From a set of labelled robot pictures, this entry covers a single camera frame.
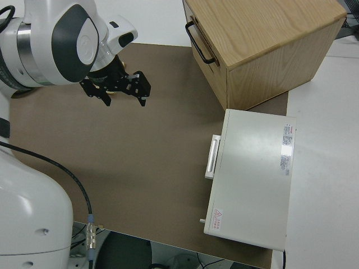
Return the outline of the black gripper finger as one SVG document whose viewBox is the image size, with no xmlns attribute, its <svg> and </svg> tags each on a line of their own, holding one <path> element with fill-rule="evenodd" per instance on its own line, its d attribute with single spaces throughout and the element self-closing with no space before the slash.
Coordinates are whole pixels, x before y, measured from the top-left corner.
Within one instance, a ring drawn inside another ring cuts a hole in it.
<svg viewBox="0 0 359 269">
<path fill-rule="evenodd" d="M 96 97 L 102 100 L 106 106 L 110 106 L 111 98 L 102 87 L 94 85 L 89 79 L 84 79 L 79 84 L 88 97 Z"/>
<path fill-rule="evenodd" d="M 125 94 L 134 96 L 141 106 L 146 105 L 150 92 L 151 85 L 143 72 L 137 71 L 125 77 Z"/>
</svg>

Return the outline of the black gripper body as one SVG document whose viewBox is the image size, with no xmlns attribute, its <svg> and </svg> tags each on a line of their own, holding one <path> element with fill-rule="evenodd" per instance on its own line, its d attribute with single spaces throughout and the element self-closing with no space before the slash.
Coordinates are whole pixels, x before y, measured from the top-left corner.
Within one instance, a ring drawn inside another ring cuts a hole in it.
<svg viewBox="0 0 359 269">
<path fill-rule="evenodd" d="M 88 74 L 88 78 L 93 84 L 101 88 L 106 87 L 106 91 L 119 91 L 119 82 L 126 76 L 128 73 L 118 55 L 107 66 Z"/>
</svg>

